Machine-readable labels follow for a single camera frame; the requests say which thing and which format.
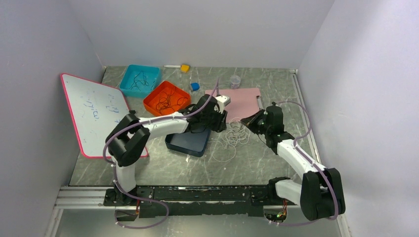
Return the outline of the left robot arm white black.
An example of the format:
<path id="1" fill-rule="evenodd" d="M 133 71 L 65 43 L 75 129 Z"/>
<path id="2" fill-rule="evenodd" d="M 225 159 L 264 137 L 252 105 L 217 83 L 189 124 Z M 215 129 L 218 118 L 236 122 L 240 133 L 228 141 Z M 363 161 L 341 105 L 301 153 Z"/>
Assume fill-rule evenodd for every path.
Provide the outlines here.
<path id="1" fill-rule="evenodd" d="M 224 131 L 228 114 L 225 108 L 230 102 L 226 95 L 205 94 L 197 104 L 170 115 L 140 119 L 130 111 L 124 116 L 105 139 L 103 148 L 104 160 L 114 171 L 113 203 L 131 205 L 136 201 L 135 164 L 148 140 L 170 134 Z"/>

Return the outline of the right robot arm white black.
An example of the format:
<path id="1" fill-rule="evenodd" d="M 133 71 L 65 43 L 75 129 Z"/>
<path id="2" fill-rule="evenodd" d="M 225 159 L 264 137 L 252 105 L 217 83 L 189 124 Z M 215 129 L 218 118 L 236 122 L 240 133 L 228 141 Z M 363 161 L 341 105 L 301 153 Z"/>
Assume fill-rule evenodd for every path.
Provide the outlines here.
<path id="1" fill-rule="evenodd" d="M 336 218 L 346 211 L 339 171 L 315 161 L 286 132 L 281 107 L 271 105 L 240 122 L 252 133 L 264 135 L 266 146 L 282 157 L 302 180 L 301 184 L 288 177 L 269 180 L 266 196 L 271 204 L 291 201 L 309 221 Z"/>

